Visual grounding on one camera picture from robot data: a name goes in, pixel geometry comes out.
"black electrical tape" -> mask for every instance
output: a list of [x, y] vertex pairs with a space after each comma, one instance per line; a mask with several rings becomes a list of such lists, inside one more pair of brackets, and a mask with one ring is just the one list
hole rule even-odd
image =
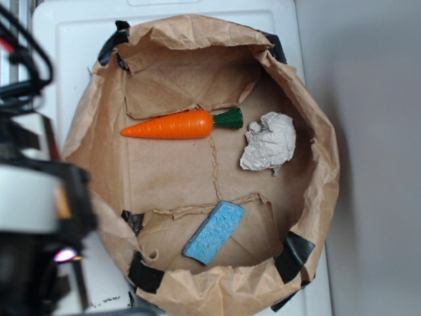
[[105, 42], [98, 55], [98, 61], [101, 66], [108, 64], [111, 58], [112, 50], [118, 44], [129, 42], [129, 27], [126, 21], [116, 21], [117, 31]]
[[[301, 289], [305, 288], [307, 285], [309, 285], [310, 282], [308, 281], [302, 281], [301, 283]], [[283, 306], [285, 306], [285, 304], [287, 302], [289, 302], [291, 300], [291, 298], [293, 298], [296, 293], [288, 296], [287, 298], [284, 298], [283, 300], [280, 300], [278, 302], [276, 302], [274, 305], [270, 306], [271, 310], [274, 311], [275, 313], [278, 312]]]
[[299, 274], [315, 245], [293, 232], [288, 232], [283, 245], [284, 250], [275, 258], [275, 266], [287, 284]]
[[129, 211], [123, 210], [121, 217], [127, 222], [134, 234], [139, 235], [142, 230], [142, 221], [144, 214], [132, 215]]
[[135, 252], [128, 278], [141, 290], [156, 294], [164, 278], [164, 271], [147, 267], [142, 263], [142, 254]]
[[269, 49], [269, 52], [276, 58], [277, 61], [286, 64], [287, 58], [285, 57], [284, 49], [282, 49], [281, 41], [277, 35], [266, 33], [260, 31], [268, 41], [272, 44], [274, 44], [274, 47]]

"black cable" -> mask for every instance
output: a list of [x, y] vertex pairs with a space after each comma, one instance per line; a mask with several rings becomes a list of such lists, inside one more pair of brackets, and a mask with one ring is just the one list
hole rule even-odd
[[16, 30], [26, 39], [27, 44], [31, 47], [47, 65], [48, 77], [41, 79], [37, 66], [30, 55], [27, 48], [19, 45], [17, 37], [0, 23], [0, 38], [7, 42], [13, 51], [9, 56], [9, 61], [13, 65], [24, 65], [28, 71], [30, 79], [23, 82], [16, 82], [8, 86], [0, 88], [0, 112], [6, 113], [22, 113], [22, 107], [31, 102], [41, 90], [53, 81], [53, 66], [43, 49], [37, 44], [35, 39], [26, 31], [17, 19], [2, 5], [0, 5], [0, 15], [4, 16]]

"toy carrot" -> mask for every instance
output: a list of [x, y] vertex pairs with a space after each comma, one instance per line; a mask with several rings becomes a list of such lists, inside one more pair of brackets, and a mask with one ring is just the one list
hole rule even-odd
[[228, 112], [212, 116], [208, 111], [195, 110], [181, 112], [164, 117], [157, 117], [121, 131], [123, 136], [139, 138], [158, 138], [181, 140], [187, 138], [204, 138], [211, 134], [213, 128], [243, 127], [243, 115], [237, 107]]

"brown paper bag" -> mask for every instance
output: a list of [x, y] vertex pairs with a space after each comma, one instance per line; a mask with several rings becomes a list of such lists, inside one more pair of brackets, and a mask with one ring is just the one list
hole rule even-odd
[[[254, 315], [311, 281], [335, 208], [339, 157], [331, 123], [295, 70], [270, 54], [262, 33], [204, 16], [120, 28], [114, 39], [120, 44], [93, 68], [64, 156], [91, 173], [99, 235], [137, 295], [169, 315]], [[243, 112], [240, 130], [198, 140], [120, 135], [141, 119], [232, 106]], [[292, 117], [297, 132], [294, 157], [277, 176], [239, 167], [247, 125], [269, 111]], [[181, 252], [220, 200], [246, 215], [204, 267]], [[123, 210], [144, 214], [138, 236]], [[311, 245], [303, 255], [301, 242]]]

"blue sponge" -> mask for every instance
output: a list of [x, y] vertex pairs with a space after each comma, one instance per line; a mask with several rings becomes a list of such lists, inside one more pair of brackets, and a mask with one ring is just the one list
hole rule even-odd
[[237, 204], [227, 201], [219, 202], [188, 242], [183, 255], [205, 265], [211, 263], [221, 246], [237, 228], [244, 212], [244, 208]]

